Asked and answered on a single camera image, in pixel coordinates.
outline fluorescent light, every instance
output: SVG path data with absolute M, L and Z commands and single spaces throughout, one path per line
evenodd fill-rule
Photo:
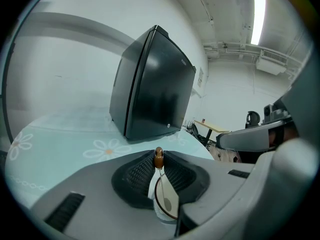
M 258 45 L 264 25 L 266 0 L 254 0 L 254 22 L 251 44 Z

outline ceiling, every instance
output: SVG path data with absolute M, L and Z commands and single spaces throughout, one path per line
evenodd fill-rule
M 266 0 L 259 45 L 252 45 L 254 0 L 177 0 L 197 30 L 209 61 L 254 64 L 261 49 L 286 60 L 294 75 L 312 47 L 304 25 L 287 0 Z

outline fridge door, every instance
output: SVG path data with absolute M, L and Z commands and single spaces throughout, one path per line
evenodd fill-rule
M 195 71 L 184 53 L 159 31 L 149 34 L 133 86 L 126 133 L 143 139 L 181 129 Z
M 126 132 L 132 88 L 149 32 L 150 29 L 123 52 L 115 75 L 109 112 L 118 130 L 123 135 Z

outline office chair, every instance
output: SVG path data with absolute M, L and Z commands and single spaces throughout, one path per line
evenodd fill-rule
M 246 115 L 245 128 L 258 126 L 260 122 L 260 115 L 255 111 L 248 111 Z
M 192 135 L 202 144 L 205 142 L 206 137 L 202 136 L 199 134 L 198 132 L 198 128 L 196 127 L 196 125 L 193 123 L 191 126 L 191 131 L 192 131 Z

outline table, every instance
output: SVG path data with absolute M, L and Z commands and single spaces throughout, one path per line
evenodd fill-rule
M 45 115 L 26 126 L 8 151 L 5 179 L 15 199 L 31 208 L 44 193 L 81 168 L 158 146 L 213 160 L 184 130 L 130 141 L 118 131 L 109 107 L 82 107 Z
M 216 125 L 214 125 L 212 123 L 209 123 L 209 122 L 200 122 L 200 121 L 197 121 L 197 120 L 194 120 L 194 121 L 196 123 L 198 123 L 199 125 L 202 125 L 204 127 L 209 128 L 208 133 L 207 133 L 207 135 L 205 137 L 205 140 L 204 140 L 204 143 L 203 143 L 204 146 L 207 145 L 212 131 L 215 131 L 216 133 L 219 133 L 219 134 L 220 133 L 228 133 L 229 132 L 228 130 L 225 130 L 225 129 L 223 129 L 223 128 L 219 127 L 219 126 L 216 126 Z

